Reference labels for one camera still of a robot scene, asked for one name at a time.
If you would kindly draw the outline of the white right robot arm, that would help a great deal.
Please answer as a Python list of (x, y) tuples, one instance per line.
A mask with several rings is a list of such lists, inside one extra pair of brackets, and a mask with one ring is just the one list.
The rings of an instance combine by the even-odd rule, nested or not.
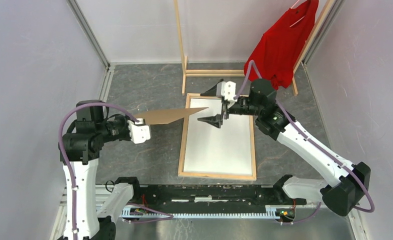
[(201, 122), (221, 128), (232, 115), (254, 116), (258, 129), (278, 143), (295, 152), (320, 175), (320, 180), (284, 175), (275, 183), (273, 198), (279, 204), (291, 199), (304, 199), (326, 205), (339, 216), (360, 210), (366, 198), (368, 213), (375, 210), (369, 194), (371, 168), (364, 162), (353, 163), (325, 146), (295, 119), (277, 100), (277, 92), (265, 79), (250, 83), (248, 95), (236, 93), (233, 81), (220, 80), (203, 93), (220, 100), (220, 111), (201, 117)]

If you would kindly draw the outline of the brown backing board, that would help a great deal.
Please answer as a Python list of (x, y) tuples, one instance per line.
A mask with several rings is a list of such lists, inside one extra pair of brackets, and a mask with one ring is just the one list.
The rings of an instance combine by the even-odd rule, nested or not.
[(147, 125), (166, 125), (177, 120), (188, 118), (190, 115), (201, 112), (208, 107), (158, 109), (137, 113), (136, 119), (144, 119)]

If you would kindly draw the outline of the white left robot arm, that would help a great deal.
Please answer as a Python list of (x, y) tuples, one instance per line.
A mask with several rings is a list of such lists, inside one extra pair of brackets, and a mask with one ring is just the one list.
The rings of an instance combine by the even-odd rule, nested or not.
[(62, 240), (113, 240), (116, 221), (127, 203), (142, 197), (136, 177), (119, 177), (101, 208), (96, 207), (96, 173), (105, 143), (144, 143), (151, 137), (143, 118), (101, 100), (77, 103), (58, 130), (60, 161), (66, 178), (67, 218)]

